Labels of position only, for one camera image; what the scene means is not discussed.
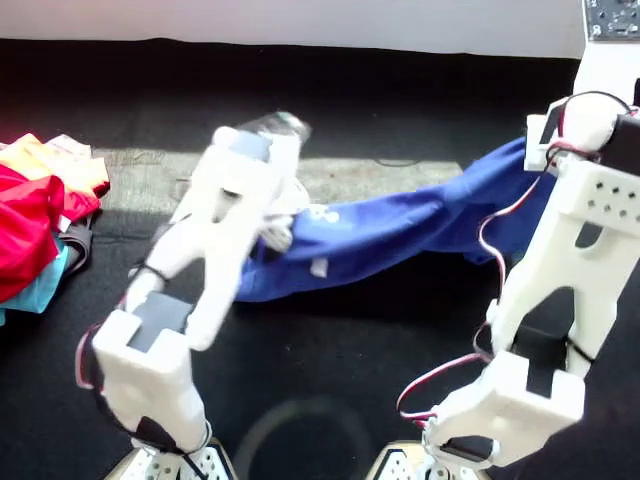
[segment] white wall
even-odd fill
[[[581,0],[0,0],[0,37],[580,57]]]

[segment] circuit board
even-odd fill
[[[584,0],[589,39],[640,42],[640,0]]]

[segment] black fabric surface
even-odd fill
[[[362,150],[384,156],[390,126],[402,138],[392,153],[419,156],[436,135],[421,118],[436,111],[455,133],[452,148],[464,165],[521,133],[527,113],[568,93],[576,69],[551,60],[163,40],[2,41],[0,62],[0,141],[27,131],[45,140],[68,133],[105,151],[112,177],[134,172],[136,159],[118,163],[122,158],[109,150],[200,152],[216,126],[277,108],[308,120],[315,128],[309,148],[328,157]],[[365,122],[363,112],[373,110],[386,122]],[[109,195],[153,197],[158,185]],[[0,328],[2,478],[97,479],[128,452],[127,439],[75,387],[73,356],[85,329],[119,299],[128,268],[165,219],[135,205],[107,208],[95,224],[90,267],[63,286],[44,315],[14,314]],[[172,293],[193,301],[201,281],[195,265]],[[551,439],[521,480],[636,477],[639,281],[634,275],[628,285],[589,378],[585,420]],[[288,400],[329,399],[357,417],[370,451],[353,451],[338,413],[299,420],[269,437],[251,478],[349,478],[362,460],[355,457],[368,464],[386,443],[419,438],[395,414],[396,396],[418,374],[470,350],[496,282],[493,265],[423,254],[356,285],[235,306],[213,347],[194,354],[194,378],[216,436],[233,456],[268,410]],[[408,407],[428,407],[476,373],[454,371]]]

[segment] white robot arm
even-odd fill
[[[640,45],[634,46],[638,55]],[[443,472],[451,479],[481,478],[488,467],[540,450],[583,416],[584,378],[640,257],[640,120],[625,91],[621,99],[578,90],[546,116],[528,119],[525,169],[557,180],[526,254],[487,311],[493,353],[457,362],[488,362],[475,382],[429,412],[403,413],[423,427],[431,480],[442,480]],[[600,231],[594,243],[581,246],[585,225]],[[558,335],[557,328],[553,334],[532,327],[537,307],[561,290],[573,296],[573,312],[557,319],[566,330]]]
[[[193,385],[190,350],[213,342],[258,237],[268,234],[265,242],[276,250],[290,245],[291,221],[282,220],[306,206],[304,198],[292,202],[291,191],[308,135],[304,123],[285,113],[218,129],[120,305],[81,341],[78,383],[93,390],[137,445],[155,452],[123,478],[232,478],[207,446],[211,428]],[[205,261],[205,285],[195,306],[161,293],[197,258]],[[92,368],[88,350],[95,354]]]

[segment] metal base plate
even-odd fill
[[[216,439],[212,439],[209,443],[207,453],[211,455],[211,471],[213,472],[213,476],[209,475],[209,478],[212,480],[238,480],[227,453]],[[105,477],[105,480],[148,480],[148,472],[153,470],[150,467],[152,467],[154,460],[155,457],[145,450],[139,448],[132,450]],[[157,475],[151,476],[153,480],[169,478],[164,471],[161,471],[162,469],[158,470]]]
[[[436,465],[420,442],[387,445],[365,480],[491,480],[485,472],[460,468],[457,473]]]

